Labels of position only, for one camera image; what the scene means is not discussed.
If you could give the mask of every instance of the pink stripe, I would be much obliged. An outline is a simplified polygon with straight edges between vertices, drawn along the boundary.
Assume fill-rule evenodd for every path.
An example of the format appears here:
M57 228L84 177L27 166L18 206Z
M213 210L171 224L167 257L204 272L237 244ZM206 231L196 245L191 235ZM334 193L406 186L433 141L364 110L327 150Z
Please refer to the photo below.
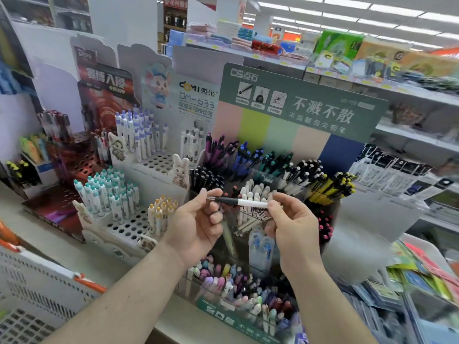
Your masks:
M318 159L329 137L328 132L299 126L291 146L292 162L296 164L303 159L306 161L312 158Z
M239 133L241 121L242 107L219 101L212 138L218 139L225 134L225 144L234 141Z

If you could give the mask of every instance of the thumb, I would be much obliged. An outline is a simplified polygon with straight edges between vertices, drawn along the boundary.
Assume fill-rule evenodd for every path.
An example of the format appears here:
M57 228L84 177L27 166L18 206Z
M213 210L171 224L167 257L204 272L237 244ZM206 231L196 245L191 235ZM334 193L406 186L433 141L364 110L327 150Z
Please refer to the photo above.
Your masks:
M199 194L193 199L182 206L182 210L186 212L196 212L206 205L207 190L201 188Z
M284 209L280 206L280 204L275 200L270 200L268 203L268 210L271 214L271 217L276 222L277 227L281 227L287 225L291 222L291 219L287 214L284 212Z

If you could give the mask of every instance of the wooden shelf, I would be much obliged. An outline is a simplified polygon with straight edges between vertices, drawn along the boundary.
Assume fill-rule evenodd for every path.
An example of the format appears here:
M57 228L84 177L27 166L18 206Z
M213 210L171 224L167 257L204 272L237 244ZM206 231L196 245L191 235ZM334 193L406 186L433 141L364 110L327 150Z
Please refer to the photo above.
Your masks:
M165 27L166 29L171 29L171 30L177 30L177 31L186 32L186 29L185 29L185 28L182 28L182 27L175 27L174 25L164 24L164 27Z

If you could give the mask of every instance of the person's right hand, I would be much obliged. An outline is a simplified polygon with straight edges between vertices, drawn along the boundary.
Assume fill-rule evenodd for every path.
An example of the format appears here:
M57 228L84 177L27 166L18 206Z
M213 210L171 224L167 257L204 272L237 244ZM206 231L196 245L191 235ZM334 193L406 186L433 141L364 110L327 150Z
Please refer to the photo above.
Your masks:
M290 279L304 263L322 266L318 221L311 210L299 199L283 193L273 195L268 210L273 219L267 222L265 231L276 239L284 274Z

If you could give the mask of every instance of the color stripe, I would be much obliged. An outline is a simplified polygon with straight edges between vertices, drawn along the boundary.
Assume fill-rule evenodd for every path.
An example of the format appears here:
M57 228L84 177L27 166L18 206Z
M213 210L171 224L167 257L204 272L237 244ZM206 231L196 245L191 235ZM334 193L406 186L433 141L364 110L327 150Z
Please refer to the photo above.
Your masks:
M293 140L291 151L293 152L292 162L308 159L319 159L330 134L325 131L316 130L307 126L298 126L297 133Z
M253 152L256 149L263 147L271 122L271 117L250 109L242 110L243 115L242 120L240 121L240 129L237 139L240 144L248 141L248 148L251 152Z
M361 142L330 134L319 158L324 166L324 172L347 172L364 146Z
M242 110L242 107L219 101L212 137L218 139L222 134L225 134L225 144L237 139L242 123Z
M263 143L264 152L275 151L276 154L289 153L299 127L301 126L290 121L271 117L268 133Z

